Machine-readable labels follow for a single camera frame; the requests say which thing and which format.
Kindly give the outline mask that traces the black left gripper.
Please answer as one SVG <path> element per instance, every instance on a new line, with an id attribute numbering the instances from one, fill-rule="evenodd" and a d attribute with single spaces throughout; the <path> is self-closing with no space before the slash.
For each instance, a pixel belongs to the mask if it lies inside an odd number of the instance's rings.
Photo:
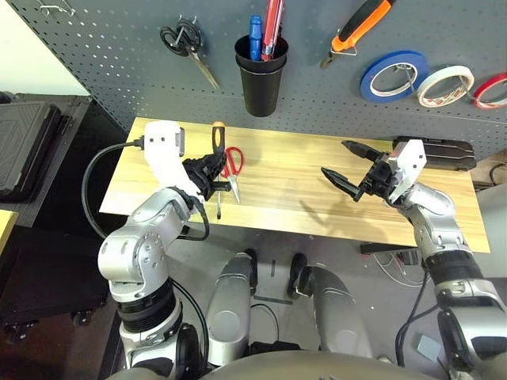
<path id="1" fill-rule="evenodd" d="M 215 154 L 206 154 L 202 158 L 187 158 L 182 165 L 189 179 L 197 186 L 198 194 L 209 200 L 215 191 L 230 191 L 231 185 L 221 181 L 226 166 L 226 155 L 221 154 L 217 161 Z"/>

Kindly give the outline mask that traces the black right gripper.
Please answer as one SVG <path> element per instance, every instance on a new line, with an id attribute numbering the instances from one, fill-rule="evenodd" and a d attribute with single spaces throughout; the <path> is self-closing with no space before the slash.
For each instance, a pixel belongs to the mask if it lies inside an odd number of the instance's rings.
<path id="1" fill-rule="evenodd" d="M 362 180 L 362 189 L 349 182 L 347 177 L 340 173 L 322 167 L 321 172 L 324 177 L 336 188 L 345 192 L 357 202 L 363 193 L 376 196 L 389 196 L 394 189 L 393 172 L 387 162 L 388 155 L 378 151 L 366 144 L 352 140 L 344 140 L 341 142 L 350 152 L 360 158 L 368 159 L 373 162 L 372 167 L 368 170 Z"/>

